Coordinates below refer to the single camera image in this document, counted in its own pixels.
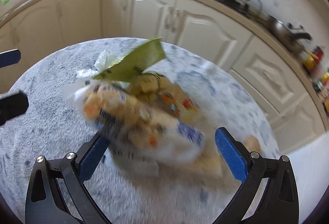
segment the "cabinet drawer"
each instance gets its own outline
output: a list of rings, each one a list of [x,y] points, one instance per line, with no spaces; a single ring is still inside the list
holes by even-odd
[[[243,77],[241,77],[237,72],[233,70],[229,70],[229,74],[237,81],[239,84],[244,87],[244,89],[253,97],[255,102],[263,111],[267,120],[279,116],[278,111],[269,103],[267,99],[265,99],[253,86],[251,86]]]
[[[280,113],[306,92],[291,68],[258,37],[251,40],[233,70]]]
[[[270,123],[282,154],[325,133],[321,116],[308,93]]]

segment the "white tissue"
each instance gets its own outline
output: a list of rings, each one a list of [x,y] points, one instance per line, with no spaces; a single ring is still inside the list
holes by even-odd
[[[114,61],[114,57],[112,52],[108,52],[107,50],[104,50],[98,57],[98,59],[95,62],[95,67],[98,70],[98,72],[103,72],[104,70],[108,69],[110,65]]]

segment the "pot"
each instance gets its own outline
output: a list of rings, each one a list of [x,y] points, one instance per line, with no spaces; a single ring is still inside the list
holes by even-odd
[[[307,54],[311,55],[313,58],[314,54],[307,51],[304,45],[300,44],[298,39],[307,39],[312,40],[310,34],[302,33],[292,33],[289,28],[287,28],[283,23],[279,22],[273,16],[269,17],[268,20],[268,29],[269,31],[292,53],[300,54],[302,51],[305,51]]]

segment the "white marble table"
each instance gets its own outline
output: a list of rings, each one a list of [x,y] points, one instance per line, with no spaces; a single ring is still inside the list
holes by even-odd
[[[14,84],[12,89],[20,88],[28,95],[30,107],[25,115],[0,128],[0,192],[22,221],[35,158],[62,158],[77,151],[96,132],[63,101],[63,85],[76,81],[78,70],[93,68],[103,50],[121,55],[143,41],[112,38],[76,44],[44,58]],[[280,156],[261,109],[229,74],[185,49],[162,45],[167,58],[150,70],[177,82],[200,106],[203,119],[196,126],[205,135],[213,136],[221,126],[239,141],[253,134],[259,139],[263,157]],[[169,167],[161,167],[158,178],[146,178],[106,166],[109,162],[103,158],[85,185],[114,224],[212,223],[236,191],[236,186],[230,188],[221,179]],[[67,193],[64,196],[74,213],[72,201]]]

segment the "pan handle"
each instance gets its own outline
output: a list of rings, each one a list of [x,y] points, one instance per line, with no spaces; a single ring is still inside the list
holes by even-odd
[[[301,38],[312,40],[312,37],[310,36],[310,34],[304,33],[304,32],[292,34],[292,36],[291,36],[292,41],[295,41],[295,40],[301,39]]]

